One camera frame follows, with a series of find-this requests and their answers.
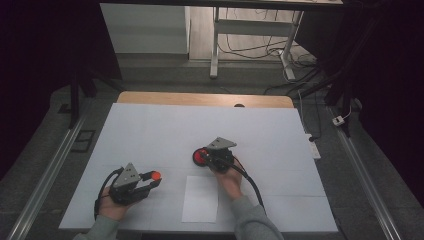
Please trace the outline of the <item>person's left hand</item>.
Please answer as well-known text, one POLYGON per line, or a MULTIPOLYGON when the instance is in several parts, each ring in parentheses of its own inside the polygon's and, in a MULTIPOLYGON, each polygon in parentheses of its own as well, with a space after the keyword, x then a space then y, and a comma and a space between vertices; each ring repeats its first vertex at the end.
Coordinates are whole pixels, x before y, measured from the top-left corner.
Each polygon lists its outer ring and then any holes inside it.
POLYGON ((125 206, 115 203, 109 196, 109 187, 106 187, 100 197, 99 214, 115 221, 124 219, 131 205, 125 206))

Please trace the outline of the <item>person's right hand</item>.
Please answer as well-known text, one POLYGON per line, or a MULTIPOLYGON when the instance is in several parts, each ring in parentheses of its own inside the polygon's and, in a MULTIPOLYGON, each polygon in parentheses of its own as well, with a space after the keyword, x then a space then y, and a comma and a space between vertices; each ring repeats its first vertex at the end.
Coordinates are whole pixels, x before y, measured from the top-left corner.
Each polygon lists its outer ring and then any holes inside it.
POLYGON ((243 196, 241 191, 242 175, 239 172, 230 168, 226 173, 214 171, 214 175, 231 200, 236 200, 243 196))

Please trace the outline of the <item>black stand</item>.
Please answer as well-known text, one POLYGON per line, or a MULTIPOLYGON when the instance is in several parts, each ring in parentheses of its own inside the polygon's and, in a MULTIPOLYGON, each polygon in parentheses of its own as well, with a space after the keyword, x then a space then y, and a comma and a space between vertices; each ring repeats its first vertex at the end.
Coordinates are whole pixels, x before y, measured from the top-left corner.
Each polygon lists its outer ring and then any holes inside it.
POLYGON ((339 125, 339 128, 345 134, 347 138, 351 137, 349 131, 349 117, 351 114, 351 99, 352 99, 352 67, 344 66, 339 71, 326 77, 320 81, 317 85, 308 88, 305 91, 301 91, 295 99, 302 99, 324 87, 329 86, 330 90, 324 97, 324 102, 327 106, 335 106, 339 100, 342 100, 341 117, 344 119, 344 123, 339 125))
POLYGON ((76 126, 77 121, 80 119, 79 91, 82 91, 85 97, 94 98, 98 92, 94 83, 95 79, 100 80, 119 93, 125 91, 123 86, 95 70, 88 68, 77 71, 70 83, 70 129, 73 129, 76 126))

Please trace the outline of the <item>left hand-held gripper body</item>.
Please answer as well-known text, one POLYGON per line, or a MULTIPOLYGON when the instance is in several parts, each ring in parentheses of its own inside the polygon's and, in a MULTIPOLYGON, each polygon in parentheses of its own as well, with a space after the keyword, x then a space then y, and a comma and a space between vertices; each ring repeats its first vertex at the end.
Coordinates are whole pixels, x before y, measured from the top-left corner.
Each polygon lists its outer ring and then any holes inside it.
POLYGON ((129 163, 113 181, 109 195, 114 203, 129 206, 148 197, 149 190, 146 187, 137 187, 140 181, 146 180, 147 176, 139 174, 134 165, 129 163))

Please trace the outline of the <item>dark curtain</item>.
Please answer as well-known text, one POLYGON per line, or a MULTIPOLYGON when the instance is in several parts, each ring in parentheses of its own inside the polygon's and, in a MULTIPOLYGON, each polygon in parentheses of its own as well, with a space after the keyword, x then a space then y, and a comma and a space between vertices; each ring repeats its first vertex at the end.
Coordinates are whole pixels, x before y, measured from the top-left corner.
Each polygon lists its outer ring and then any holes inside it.
POLYGON ((43 120, 54 91, 121 71, 103 0, 0 0, 0 180, 43 120))
POLYGON ((296 41, 334 74, 378 19, 346 77, 363 128, 424 208, 424 0, 345 1, 347 11, 305 12, 296 41))

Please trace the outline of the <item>black rectangular floor frame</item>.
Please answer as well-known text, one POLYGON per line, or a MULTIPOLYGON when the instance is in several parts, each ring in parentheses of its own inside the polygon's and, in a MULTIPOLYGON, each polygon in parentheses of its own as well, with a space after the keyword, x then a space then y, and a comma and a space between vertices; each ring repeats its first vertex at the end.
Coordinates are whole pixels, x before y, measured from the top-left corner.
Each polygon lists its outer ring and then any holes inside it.
POLYGON ((94 140, 95 130, 80 130, 74 140, 71 151, 75 153, 87 153, 94 140))

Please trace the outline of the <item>round red ink pad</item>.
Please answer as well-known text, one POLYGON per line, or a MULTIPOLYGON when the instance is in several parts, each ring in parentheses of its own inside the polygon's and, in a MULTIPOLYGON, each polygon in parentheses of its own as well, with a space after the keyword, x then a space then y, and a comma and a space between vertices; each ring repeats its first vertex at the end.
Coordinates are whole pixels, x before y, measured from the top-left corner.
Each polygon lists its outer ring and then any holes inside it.
POLYGON ((199 167, 205 167, 203 159, 207 158, 207 156, 201 156, 200 155, 200 150, 201 149, 205 149, 205 148, 199 148, 197 150, 194 151, 193 155, 192 155, 192 160, 194 162, 195 165, 199 166, 199 167))

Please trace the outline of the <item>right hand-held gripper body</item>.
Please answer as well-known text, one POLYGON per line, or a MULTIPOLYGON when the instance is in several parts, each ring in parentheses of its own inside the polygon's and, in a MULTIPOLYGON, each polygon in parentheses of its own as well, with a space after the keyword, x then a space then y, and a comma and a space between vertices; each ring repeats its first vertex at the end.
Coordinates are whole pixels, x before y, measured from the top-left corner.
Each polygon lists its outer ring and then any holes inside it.
POLYGON ((217 137, 208 144, 206 146, 206 150, 209 153, 207 158, 211 158, 214 164, 211 169, 219 173, 226 173, 230 166, 234 164, 234 156, 230 148, 235 146, 235 142, 222 137, 217 137))

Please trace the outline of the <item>aluminium floor rail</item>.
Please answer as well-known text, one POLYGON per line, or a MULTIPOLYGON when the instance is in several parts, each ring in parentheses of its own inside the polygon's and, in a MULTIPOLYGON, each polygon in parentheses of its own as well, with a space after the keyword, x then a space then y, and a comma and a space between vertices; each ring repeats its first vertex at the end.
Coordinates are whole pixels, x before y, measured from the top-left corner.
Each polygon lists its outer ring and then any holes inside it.
POLYGON ((403 240, 352 139, 346 135, 340 126, 336 126, 335 129, 386 239, 403 240))
POLYGON ((87 113, 81 113, 73 127, 65 132, 6 240, 25 240, 86 118, 87 113))

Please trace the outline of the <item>white cabinet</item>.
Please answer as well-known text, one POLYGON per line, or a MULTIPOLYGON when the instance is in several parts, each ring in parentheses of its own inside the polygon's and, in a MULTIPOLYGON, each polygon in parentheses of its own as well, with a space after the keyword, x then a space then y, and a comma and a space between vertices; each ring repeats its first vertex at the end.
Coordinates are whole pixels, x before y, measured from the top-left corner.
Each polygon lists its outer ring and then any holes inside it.
POLYGON ((112 3, 100 7, 116 53, 189 53, 189 7, 112 3))

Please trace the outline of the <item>white paper sheet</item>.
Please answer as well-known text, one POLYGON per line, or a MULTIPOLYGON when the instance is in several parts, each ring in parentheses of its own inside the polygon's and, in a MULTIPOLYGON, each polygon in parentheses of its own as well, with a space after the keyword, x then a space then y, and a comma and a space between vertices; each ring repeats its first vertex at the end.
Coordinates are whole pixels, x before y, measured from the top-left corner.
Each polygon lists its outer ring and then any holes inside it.
POLYGON ((214 223, 218 205, 218 183, 214 177, 187 177, 182 222, 214 223))

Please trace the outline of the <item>white-legged desk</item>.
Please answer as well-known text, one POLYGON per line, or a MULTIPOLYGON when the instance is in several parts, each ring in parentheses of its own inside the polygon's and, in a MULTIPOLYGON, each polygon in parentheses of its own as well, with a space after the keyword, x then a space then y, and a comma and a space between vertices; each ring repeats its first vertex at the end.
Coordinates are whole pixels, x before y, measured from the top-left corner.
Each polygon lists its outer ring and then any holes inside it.
POLYGON ((280 55, 283 66, 287 67, 287 56, 296 36, 302 14, 305 11, 335 11, 345 7, 343 0, 100 0, 100 2, 108 4, 212 7, 211 79, 215 79, 218 74, 218 36, 220 34, 287 37, 288 42, 280 55), (292 10, 294 12, 294 20, 287 23, 220 19, 219 10, 221 8, 292 10))

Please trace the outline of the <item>large white table cover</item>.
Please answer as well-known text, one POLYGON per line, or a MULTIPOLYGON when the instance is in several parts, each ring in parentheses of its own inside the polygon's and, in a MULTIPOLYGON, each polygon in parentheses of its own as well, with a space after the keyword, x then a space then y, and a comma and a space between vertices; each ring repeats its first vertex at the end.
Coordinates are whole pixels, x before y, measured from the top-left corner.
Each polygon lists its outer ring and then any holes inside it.
POLYGON ((111 107, 87 167, 60 223, 85 230, 105 178, 128 163, 156 170, 159 187, 129 210, 120 227, 142 232, 231 233, 230 201, 218 188, 214 223, 182 222, 188 176, 214 177, 198 167, 193 152, 222 137, 251 176, 242 189, 262 201, 282 232, 324 233, 337 227, 299 114, 294 108, 199 107, 121 104, 111 107))

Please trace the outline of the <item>white power strip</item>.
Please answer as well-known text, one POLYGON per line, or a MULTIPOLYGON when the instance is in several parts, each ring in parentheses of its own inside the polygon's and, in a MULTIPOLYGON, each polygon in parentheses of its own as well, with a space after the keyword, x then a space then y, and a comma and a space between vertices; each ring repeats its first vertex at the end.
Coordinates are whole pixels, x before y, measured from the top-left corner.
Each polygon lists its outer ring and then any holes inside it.
POLYGON ((308 138, 310 136, 311 136, 311 134, 306 134, 306 138, 307 138, 307 141, 308 141, 309 146, 310 146, 311 154, 312 154, 312 156, 313 156, 313 158, 315 160, 319 160, 321 158, 321 155, 319 153, 319 150, 317 148, 317 145, 316 145, 315 141, 314 142, 309 142, 308 138))

